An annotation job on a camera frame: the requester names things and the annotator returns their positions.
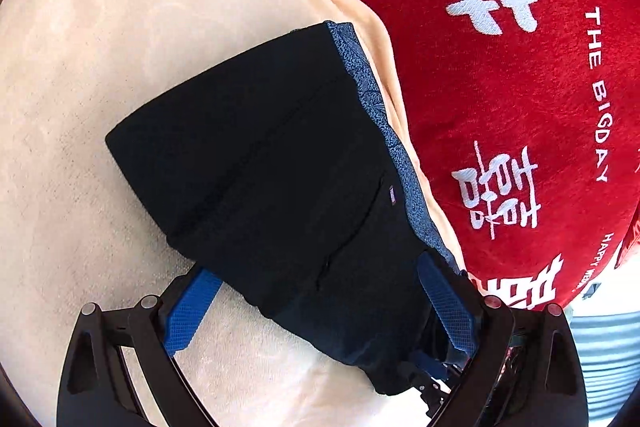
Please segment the black pants blue waistband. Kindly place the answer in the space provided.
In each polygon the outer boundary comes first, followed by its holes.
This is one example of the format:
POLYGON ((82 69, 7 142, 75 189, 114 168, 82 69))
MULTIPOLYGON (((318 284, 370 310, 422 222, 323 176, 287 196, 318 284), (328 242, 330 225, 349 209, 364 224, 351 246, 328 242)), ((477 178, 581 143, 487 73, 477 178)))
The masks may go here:
POLYGON ((105 142, 171 248, 378 392, 404 390, 431 323, 418 260, 449 251, 351 24, 232 57, 105 142))

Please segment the red pillow white characters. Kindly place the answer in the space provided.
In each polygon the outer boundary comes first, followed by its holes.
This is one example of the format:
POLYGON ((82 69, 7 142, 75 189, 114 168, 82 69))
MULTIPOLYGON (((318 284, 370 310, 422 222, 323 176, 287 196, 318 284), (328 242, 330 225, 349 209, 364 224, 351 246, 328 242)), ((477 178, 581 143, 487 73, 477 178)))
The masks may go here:
POLYGON ((361 0, 473 282, 576 298, 639 202, 639 0, 361 0))

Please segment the cream sofa cushion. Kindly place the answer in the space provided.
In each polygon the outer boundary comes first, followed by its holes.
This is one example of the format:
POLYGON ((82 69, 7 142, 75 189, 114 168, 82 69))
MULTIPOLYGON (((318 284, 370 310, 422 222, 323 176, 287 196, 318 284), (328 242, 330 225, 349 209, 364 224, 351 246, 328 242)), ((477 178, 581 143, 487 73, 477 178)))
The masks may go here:
POLYGON ((363 0, 3 0, 1 363, 41 424, 95 397, 107 308, 155 332, 189 270, 221 290, 168 423, 426 426, 398 372, 416 268, 461 249, 363 0))

